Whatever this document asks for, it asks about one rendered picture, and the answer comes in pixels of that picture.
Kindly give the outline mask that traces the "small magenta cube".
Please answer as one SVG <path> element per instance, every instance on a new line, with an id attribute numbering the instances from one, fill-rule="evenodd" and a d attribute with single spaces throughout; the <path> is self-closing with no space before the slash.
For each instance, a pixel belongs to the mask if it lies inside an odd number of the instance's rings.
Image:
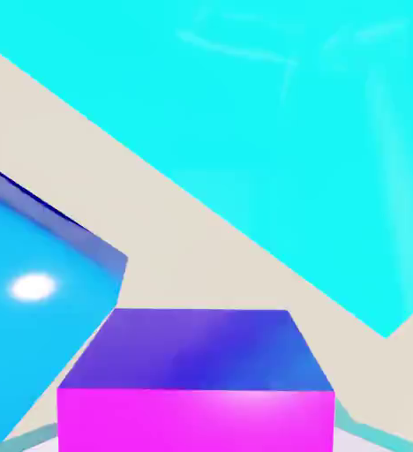
<path id="1" fill-rule="evenodd" d="M 284 310 L 118 308 L 56 407 L 59 452 L 333 452 L 334 389 Z"/>

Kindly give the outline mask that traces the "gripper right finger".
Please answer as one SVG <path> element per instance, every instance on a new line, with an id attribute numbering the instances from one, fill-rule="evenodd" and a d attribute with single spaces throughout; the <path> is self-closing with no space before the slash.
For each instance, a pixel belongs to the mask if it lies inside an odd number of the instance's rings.
<path id="1" fill-rule="evenodd" d="M 356 422 L 336 400 L 334 452 L 413 452 L 413 442 Z"/>

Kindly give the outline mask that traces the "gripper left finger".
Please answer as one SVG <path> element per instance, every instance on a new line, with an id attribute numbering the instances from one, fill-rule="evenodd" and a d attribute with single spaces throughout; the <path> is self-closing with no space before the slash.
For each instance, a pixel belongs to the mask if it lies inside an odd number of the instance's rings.
<path id="1" fill-rule="evenodd" d="M 24 452 L 55 437 L 57 437 L 57 423 L 48 424 L 0 442 L 0 452 Z"/>

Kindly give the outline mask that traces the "large blue box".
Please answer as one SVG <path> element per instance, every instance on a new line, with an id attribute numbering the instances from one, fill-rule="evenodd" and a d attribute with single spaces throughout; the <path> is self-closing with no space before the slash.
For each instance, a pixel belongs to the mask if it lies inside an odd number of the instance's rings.
<path id="1" fill-rule="evenodd" d="M 116 305 L 126 265 L 0 172 L 0 442 Z"/>

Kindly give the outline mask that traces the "large cyan box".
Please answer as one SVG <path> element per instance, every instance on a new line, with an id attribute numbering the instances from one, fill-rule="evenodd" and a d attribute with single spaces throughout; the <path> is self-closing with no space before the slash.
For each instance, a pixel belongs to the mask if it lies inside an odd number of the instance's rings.
<path id="1" fill-rule="evenodd" d="M 413 314 L 413 0 L 0 0 L 0 54 L 377 333 Z"/>

